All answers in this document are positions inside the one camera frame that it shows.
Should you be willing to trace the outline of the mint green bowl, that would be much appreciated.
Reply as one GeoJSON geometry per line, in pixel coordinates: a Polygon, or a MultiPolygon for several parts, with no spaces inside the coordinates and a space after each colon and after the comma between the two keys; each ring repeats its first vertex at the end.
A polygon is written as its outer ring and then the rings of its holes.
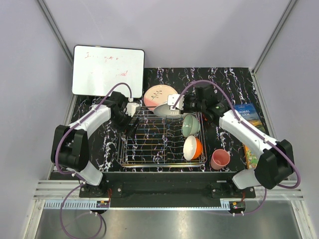
{"type": "Polygon", "coordinates": [[[199,133],[199,131],[200,122],[198,119],[192,114],[186,115],[182,123],[182,135],[184,137],[189,137],[190,135],[199,133]]]}

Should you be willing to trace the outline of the white fluted plate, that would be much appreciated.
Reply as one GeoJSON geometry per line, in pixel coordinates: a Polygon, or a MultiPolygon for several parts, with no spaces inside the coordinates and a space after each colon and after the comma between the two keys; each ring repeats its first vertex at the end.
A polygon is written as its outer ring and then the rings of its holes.
{"type": "Polygon", "coordinates": [[[181,119],[187,115],[186,113],[182,114],[181,110],[179,109],[171,110],[167,103],[158,105],[155,107],[153,112],[156,116],[163,119],[181,119]]]}

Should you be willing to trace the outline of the pink plate with leaf sprig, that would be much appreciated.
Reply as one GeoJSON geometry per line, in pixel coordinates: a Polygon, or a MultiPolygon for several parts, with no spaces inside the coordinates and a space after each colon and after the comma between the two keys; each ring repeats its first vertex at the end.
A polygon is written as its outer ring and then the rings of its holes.
{"type": "Polygon", "coordinates": [[[143,98],[145,106],[153,111],[155,107],[167,102],[168,95],[177,94],[177,91],[168,85],[156,85],[149,88],[143,98]]]}

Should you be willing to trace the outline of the orange bowl white inside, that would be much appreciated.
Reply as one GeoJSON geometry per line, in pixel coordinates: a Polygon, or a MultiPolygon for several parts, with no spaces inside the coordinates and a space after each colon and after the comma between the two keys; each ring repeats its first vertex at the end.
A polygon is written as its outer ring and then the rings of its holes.
{"type": "Polygon", "coordinates": [[[187,137],[183,145],[183,156],[185,160],[191,161],[197,159],[202,154],[202,151],[202,143],[197,137],[193,135],[187,137]]]}

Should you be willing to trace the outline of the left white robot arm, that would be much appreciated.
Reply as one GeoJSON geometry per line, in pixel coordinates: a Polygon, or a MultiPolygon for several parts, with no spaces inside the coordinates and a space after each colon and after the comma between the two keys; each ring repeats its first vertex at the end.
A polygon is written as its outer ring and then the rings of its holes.
{"type": "Polygon", "coordinates": [[[59,125],[54,132],[51,162],[61,174],[75,174],[90,186],[96,197],[103,197],[108,185],[102,182],[103,173],[90,162],[89,138],[104,123],[110,121],[117,132],[133,137],[139,120],[131,121],[140,105],[119,92],[112,92],[99,101],[79,120],[59,125]]]}

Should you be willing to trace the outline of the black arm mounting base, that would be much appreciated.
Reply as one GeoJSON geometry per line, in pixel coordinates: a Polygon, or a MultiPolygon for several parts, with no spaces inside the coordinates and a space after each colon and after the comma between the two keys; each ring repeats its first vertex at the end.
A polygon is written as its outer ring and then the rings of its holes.
{"type": "Polygon", "coordinates": [[[236,189],[233,172],[111,172],[100,186],[83,186],[81,198],[111,197],[112,208],[204,208],[220,199],[254,199],[250,187],[236,189]]]}

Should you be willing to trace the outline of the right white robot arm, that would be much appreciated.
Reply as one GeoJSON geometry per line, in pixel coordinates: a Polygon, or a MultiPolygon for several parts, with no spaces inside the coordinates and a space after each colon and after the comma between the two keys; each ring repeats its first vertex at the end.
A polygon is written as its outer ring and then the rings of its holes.
{"type": "Polygon", "coordinates": [[[235,198],[244,189],[255,186],[285,188],[282,181],[292,174],[296,174],[297,182],[290,188],[297,188],[301,176],[295,166],[291,143],[285,139],[278,141],[251,125],[235,110],[228,97],[223,102],[219,101],[213,91],[214,83],[201,81],[201,84],[195,94],[187,95],[186,91],[182,91],[175,106],[183,113],[203,113],[209,121],[241,141],[259,159],[254,169],[242,170],[232,177],[232,182],[226,185],[228,195],[235,198]]]}

